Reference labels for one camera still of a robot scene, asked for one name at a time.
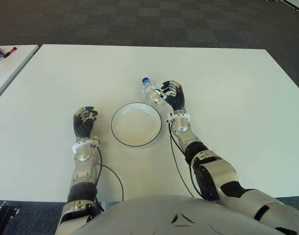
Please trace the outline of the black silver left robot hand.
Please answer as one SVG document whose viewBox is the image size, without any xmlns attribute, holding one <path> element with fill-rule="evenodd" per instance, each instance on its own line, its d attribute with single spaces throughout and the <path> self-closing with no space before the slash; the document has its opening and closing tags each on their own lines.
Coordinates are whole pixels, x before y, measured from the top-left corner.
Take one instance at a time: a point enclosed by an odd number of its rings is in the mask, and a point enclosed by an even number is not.
<svg viewBox="0 0 299 235">
<path fill-rule="evenodd" d="M 73 116 L 73 130 L 76 140 L 90 138 L 98 111 L 93 106 L 78 109 Z"/>
</svg>

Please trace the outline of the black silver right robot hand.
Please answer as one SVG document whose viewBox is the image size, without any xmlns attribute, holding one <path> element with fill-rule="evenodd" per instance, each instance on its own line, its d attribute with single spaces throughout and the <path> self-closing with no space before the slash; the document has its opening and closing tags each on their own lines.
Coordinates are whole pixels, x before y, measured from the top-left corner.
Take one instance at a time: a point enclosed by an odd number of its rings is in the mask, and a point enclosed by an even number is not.
<svg viewBox="0 0 299 235">
<path fill-rule="evenodd" d="M 166 101 L 173 111 L 185 109 L 185 98 L 182 86 L 175 80 L 163 82 L 161 89 L 154 89 L 154 93 Z"/>
</svg>

